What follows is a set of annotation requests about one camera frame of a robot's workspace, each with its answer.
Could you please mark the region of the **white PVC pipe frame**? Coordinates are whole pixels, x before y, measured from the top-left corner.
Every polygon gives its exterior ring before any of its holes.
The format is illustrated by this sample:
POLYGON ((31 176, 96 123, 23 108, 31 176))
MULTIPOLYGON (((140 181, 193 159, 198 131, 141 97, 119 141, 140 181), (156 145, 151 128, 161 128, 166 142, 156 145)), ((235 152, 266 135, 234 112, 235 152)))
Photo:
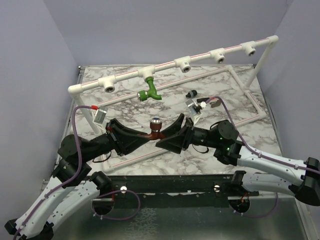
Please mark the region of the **white PVC pipe frame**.
POLYGON ((76 133, 91 140, 106 132, 106 125, 117 119, 124 126, 150 133, 150 120, 160 118, 162 127, 169 127, 180 114, 191 118, 188 99, 196 103, 209 98, 197 128, 209 129, 222 120, 232 120, 247 144, 263 152, 280 156, 281 149, 272 125, 267 104, 260 88, 259 68, 249 65, 229 65, 225 61, 232 52, 249 55, 249 48, 260 46, 259 41, 235 47, 220 48, 194 56, 184 56, 156 65, 87 66, 79 83, 68 92, 81 109, 76 112, 76 133), (139 101, 137 93, 148 90, 145 82, 153 77, 157 94, 162 100, 149 98, 139 101), (186 98, 196 90, 197 95, 186 98), (210 101, 219 99, 221 105, 211 108, 210 101), (106 106, 103 124, 93 122, 96 110, 91 106, 106 106))

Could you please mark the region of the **brown plastic faucet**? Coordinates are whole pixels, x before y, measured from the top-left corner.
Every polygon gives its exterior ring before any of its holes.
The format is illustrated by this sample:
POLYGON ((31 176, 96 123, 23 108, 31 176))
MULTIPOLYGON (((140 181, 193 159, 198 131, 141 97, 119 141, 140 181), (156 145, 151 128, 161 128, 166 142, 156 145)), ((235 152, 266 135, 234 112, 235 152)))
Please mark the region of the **brown plastic faucet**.
POLYGON ((138 134, 138 136, 149 139, 150 141, 162 140, 165 135, 161 132, 162 120, 159 117, 153 117, 149 121, 149 127, 151 132, 149 134, 138 134))

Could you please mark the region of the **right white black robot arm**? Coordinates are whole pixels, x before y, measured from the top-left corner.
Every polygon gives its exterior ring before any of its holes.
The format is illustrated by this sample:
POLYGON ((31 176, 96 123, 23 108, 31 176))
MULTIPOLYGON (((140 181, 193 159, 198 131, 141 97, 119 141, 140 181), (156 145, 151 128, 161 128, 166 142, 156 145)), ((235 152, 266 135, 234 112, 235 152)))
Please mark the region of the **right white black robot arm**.
POLYGON ((265 180, 245 174, 242 187, 249 192, 282 192, 310 206, 320 205, 320 161, 286 158, 251 147, 240 136, 232 121, 222 120, 209 129, 195 127, 191 119, 156 147, 180 154, 189 145, 213 148, 214 157, 224 165, 252 168, 265 173, 265 180))

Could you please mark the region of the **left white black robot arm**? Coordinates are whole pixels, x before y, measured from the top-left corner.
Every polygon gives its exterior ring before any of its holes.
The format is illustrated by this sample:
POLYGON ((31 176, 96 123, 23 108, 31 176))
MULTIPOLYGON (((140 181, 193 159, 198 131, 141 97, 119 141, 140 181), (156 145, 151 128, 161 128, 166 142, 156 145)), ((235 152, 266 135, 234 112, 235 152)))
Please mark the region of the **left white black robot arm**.
POLYGON ((32 206, 19 218, 8 220, 7 232, 15 240, 50 240, 54 228, 86 202, 112 192, 112 181, 102 171, 89 174, 88 162, 115 151, 128 155, 149 142, 147 133, 112 119, 106 132, 91 139, 76 133, 66 136, 58 149, 61 159, 32 206))

